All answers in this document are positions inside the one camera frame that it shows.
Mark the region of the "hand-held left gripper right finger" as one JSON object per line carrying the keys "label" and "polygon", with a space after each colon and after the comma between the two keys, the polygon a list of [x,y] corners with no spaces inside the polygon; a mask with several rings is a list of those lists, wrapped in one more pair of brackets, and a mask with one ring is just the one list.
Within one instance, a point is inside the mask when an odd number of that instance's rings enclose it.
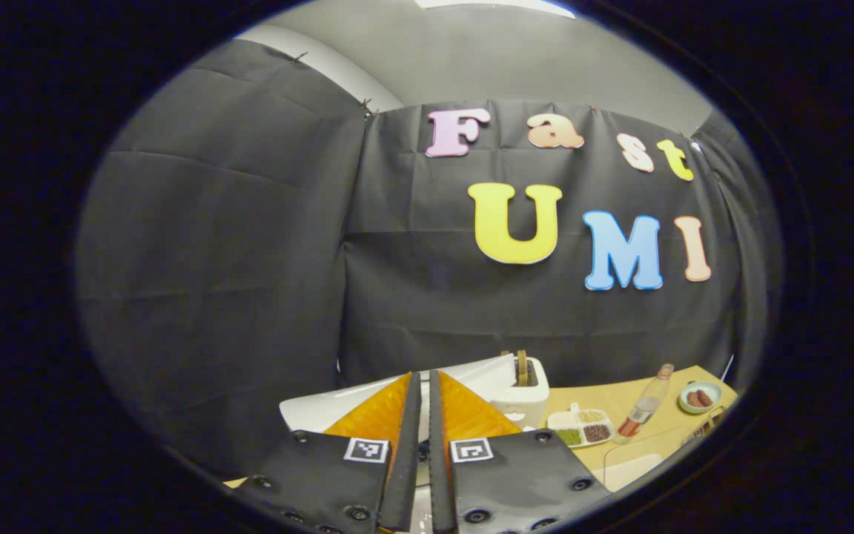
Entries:
{"label": "hand-held left gripper right finger", "polygon": [[431,519],[436,533],[552,533],[612,493],[552,429],[518,429],[448,373],[430,373]]}

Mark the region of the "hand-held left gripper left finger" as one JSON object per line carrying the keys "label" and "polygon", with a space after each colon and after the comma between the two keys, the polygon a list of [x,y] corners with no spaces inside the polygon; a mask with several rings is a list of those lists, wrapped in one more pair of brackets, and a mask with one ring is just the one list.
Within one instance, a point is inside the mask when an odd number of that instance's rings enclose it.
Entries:
{"label": "hand-held left gripper left finger", "polygon": [[323,432],[294,430],[241,483],[239,499],[305,532],[409,530],[420,406],[420,379],[406,373]]}

